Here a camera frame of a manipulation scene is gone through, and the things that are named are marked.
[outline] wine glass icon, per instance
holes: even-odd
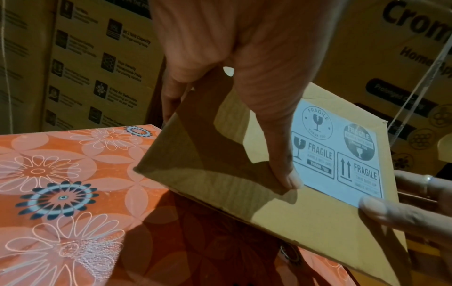
[[[363,154],[363,150],[360,147],[356,147],[356,151],[358,152],[359,158],[361,158],[361,155]]]
[[[299,157],[300,150],[303,150],[306,147],[306,141],[304,141],[303,139],[300,139],[297,136],[295,136],[293,143],[295,144],[295,147],[298,150],[297,155],[295,157],[297,157],[298,159],[301,159]]]
[[[323,117],[318,116],[317,114],[313,114],[312,119],[314,120],[314,123],[317,124],[317,127],[315,130],[320,131],[319,126],[322,125],[322,123],[323,123]]]

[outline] rectangular fragile label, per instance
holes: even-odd
[[[292,124],[293,161],[304,184],[352,206],[383,198],[377,135],[302,100]]]

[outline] fingernail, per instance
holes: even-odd
[[[386,205],[379,199],[371,196],[362,197],[359,201],[359,208],[370,216],[385,216],[388,212]]]
[[[298,175],[297,170],[293,169],[292,172],[289,174],[289,182],[292,185],[292,189],[298,190],[303,187],[303,181],[300,178],[300,175]]]

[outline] orange tablecloth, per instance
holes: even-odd
[[[134,173],[159,132],[1,136],[0,286],[355,285],[337,263]]]

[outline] hand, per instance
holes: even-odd
[[[300,188],[292,162],[292,116],[346,1],[152,0],[167,59],[164,121],[189,83],[216,65],[233,67],[237,93],[264,132],[273,173],[286,188]]]
[[[383,225],[437,243],[441,258],[413,254],[414,270],[452,283],[452,181],[438,178],[427,181],[425,176],[404,171],[396,171],[395,179],[400,190],[415,194],[427,190],[428,196],[438,201],[438,213],[373,197],[361,200],[360,208]]]

